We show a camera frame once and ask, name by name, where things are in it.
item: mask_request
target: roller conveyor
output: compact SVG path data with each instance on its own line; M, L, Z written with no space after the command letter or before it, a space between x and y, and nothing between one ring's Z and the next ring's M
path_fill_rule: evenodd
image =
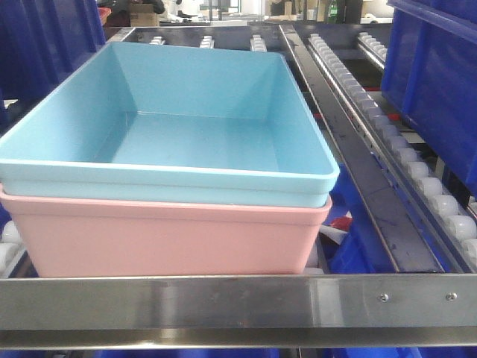
M354 41L366 30L354 25L344 34ZM312 34L328 48L314 46ZM213 37L215 48L249 51L254 35L287 58L332 136L393 271L406 274L0 280L2 347L477 344L477 277L460 274L475 272L475 263L417 189L402 162L408 144L390 140L388 134L399 137L394 125L352 73L339 71L346 69L341 59L362 59L358 49L336 46L338 35L319 25L124 28L111 40L161 37L165 45L197 47ZM22 258L12 271L31 266Z

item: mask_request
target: plastic tray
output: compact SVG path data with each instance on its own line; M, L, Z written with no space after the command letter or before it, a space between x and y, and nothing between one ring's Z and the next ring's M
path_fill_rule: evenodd
M331 207L0 200L42 277L299 274Z
M95 0L1 0L4 99L42 98L104 42Z
M390 0L389 4L397 9L383 94L475 195L475 2Z
M112 43L0 139L12 195L320 207L338 172L274 53Z

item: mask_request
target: red object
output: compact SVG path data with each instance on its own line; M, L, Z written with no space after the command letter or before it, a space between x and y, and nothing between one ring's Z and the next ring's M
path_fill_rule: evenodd
M388 118L389 118L391 121L399 121L399 120L401 119L401 117L400 117L399 114L397 114L397 113L388 114Z
M111 15L111 9L108 7L98 7L99 11L99 18L101 19L101 24L106 24L106 19L109 15Z
M342 217L339 217L339 218L336 218L335 220L333 220L331 222L330 226L335 228L335 229L339 229L339 230L348 232L348 231L350 231L351 223L353 223L352 218L348 218L347 216L342 216Z
M364 90L366 92L377 92L377 91L380 91L381 88L380 87L365 87Z

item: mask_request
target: stacked trays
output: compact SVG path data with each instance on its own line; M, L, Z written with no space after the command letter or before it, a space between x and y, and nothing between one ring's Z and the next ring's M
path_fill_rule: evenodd
M337 176L273 53L109 44L0 139L43 277L301 273Z

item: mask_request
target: cardboard box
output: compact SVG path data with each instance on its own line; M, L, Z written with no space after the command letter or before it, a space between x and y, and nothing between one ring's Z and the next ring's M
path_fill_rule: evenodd
M129 4L131 26L159 26L159 14L152 4Z

